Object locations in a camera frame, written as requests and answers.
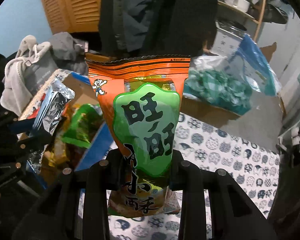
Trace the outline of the silver foil snack pack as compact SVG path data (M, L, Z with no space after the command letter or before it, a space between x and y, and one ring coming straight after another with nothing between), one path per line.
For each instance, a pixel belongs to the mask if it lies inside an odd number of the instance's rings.
M39 135L44 131L53 135L67 103L74 98L75 92L54 78L34 120L30 135Z

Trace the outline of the green snack bag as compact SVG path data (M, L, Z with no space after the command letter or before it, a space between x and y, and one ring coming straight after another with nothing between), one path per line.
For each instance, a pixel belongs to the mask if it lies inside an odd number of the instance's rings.
M62 141L77 147L89 148L102 123L101 107L83 104L72 116L69 128L62 135Z

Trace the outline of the orange green rice cracker bag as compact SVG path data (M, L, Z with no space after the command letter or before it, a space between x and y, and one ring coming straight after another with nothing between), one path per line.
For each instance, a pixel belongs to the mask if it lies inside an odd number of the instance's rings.
M111 215L135 218L177 213L169 172L190 58L146 56L87 61L91 86L127 166L109 196Z

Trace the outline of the long gold snack pack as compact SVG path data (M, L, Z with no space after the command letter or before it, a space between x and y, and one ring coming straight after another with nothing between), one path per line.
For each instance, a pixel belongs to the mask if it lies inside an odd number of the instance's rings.
M57 167L67 161L70 161L68 158L67 146L66 143L62 141L62 136L57 135L55 137L55 142L52 150L48 151L48 162L49 166Z

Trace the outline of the blue cardboard box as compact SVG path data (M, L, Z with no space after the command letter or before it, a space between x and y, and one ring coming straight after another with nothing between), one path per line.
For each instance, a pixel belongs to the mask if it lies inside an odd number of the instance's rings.
M33 122L26 169L44 189L63 171L85 170L115 146L89 79L70 70L55 70L20 119Z

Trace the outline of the cat pattern tablecloth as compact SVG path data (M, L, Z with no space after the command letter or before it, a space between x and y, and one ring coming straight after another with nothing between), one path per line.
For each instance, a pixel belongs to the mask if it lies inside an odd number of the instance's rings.
M98 104L87 77L76 73L66 74L66 70L56 70L53 75L59 77L66 86L75 91L74 107L84 103ZM30 113L35 113L34 108L39 109L41 104L39 101L43 100L51 82L52 76L27 107L24 117L30 118ZM100 132L96 136L96 139L101 141L104 138L100 146L106 147L106 150L117 148L106 124L101 130L105 135ZM225 169L234 177L249 199L255 201L254 205L262 211L263 216L268 217L279 179L279 156L276 153L184 113L180 113L179 116L174 147L182 153L184 159L193 162L202 170L214 172L218 168ZM99 152L104 158L106 150ZM110 237L111 239L177 239L180 216L181 211L176 215L132 219L111 216Z

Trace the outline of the grey tote bag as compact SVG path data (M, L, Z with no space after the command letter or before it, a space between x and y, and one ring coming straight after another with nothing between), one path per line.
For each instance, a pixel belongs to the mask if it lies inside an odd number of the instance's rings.
M42 56L38 62L25 68L23 73L24 83L32 96L37 94L57 69L57 64L53 60L50 51Z

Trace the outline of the cardboard box on floor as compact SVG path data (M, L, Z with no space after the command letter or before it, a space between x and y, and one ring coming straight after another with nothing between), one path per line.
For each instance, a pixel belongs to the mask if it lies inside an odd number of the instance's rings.
M237 120L239 115L201 101L183 97L180 111L214 127L221 128L229 121Z

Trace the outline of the grey crumpled garment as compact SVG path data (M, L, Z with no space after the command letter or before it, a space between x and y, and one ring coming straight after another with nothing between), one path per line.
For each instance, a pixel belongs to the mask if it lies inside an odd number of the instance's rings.
M67 32L61 32L49 38L52 46L52 58L58 68L71 70L87 76L88 65L85 53L88 51L88 42L73 38Z

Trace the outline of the wooden drawer chest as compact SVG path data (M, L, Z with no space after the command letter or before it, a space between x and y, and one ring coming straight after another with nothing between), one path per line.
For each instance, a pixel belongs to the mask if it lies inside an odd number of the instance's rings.
M111 57L103 56L99 54L92 54L92 53L85 53L85 58L89 61L95 61L95 62L110 62Z

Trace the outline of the teal checked cloth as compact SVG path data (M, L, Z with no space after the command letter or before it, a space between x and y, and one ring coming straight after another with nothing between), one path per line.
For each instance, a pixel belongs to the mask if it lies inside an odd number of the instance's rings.
M190 69L184 92L238 115L251 110L251 87L224 71Z

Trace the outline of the shoe rack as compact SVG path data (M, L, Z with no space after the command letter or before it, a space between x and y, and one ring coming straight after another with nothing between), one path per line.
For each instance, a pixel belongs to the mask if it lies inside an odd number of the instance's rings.
M300 165L300 121L279 135L276 148L287 158L289 167Z

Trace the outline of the blue plastic bag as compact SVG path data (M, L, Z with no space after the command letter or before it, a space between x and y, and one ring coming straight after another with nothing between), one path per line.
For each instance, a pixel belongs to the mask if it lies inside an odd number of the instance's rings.
M281 90L276 74L249 35L244 35L229 64L254 91L266 96L277 96Z

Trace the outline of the wooden louvered door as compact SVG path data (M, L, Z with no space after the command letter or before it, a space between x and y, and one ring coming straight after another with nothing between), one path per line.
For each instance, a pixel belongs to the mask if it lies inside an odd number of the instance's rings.
M42 0L53 34L98 32L101 0Z

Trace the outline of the white patterned appliance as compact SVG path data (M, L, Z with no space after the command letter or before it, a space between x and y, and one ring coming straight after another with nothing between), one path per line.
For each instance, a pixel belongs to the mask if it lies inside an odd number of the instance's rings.
M216 21L216 28L217 34L210 52L228 57L237 50L247 29L238 22L221 19Z

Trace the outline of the hanging dark coats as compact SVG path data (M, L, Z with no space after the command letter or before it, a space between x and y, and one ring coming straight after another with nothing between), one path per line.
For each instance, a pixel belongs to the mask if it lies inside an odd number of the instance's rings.
M197 56L216 38L217 0L101 0L102 54Z

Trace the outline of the wooden shelf rack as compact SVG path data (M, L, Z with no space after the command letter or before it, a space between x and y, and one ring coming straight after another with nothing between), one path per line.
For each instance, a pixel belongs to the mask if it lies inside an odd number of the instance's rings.
M242 17L254 22L257 26L255 29L253 40L256 42L259 32L260 32L260 29L261 29L261 24L263 21L264 13L266 10L267 0L260 0L256 4L253 3L253 0L249 0L249 1L250 1L250 8L249 8L248 12L241 12L238 9L226 4L224 1L218 1L218 5L223 6L227 9L230 9L230 10L240 14Z

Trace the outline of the steel cooking pot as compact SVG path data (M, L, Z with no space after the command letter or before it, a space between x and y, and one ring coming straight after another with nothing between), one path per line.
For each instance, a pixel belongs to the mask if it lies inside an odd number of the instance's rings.
M241 12L248 12L250 8L249 0L224 0L224 2Z

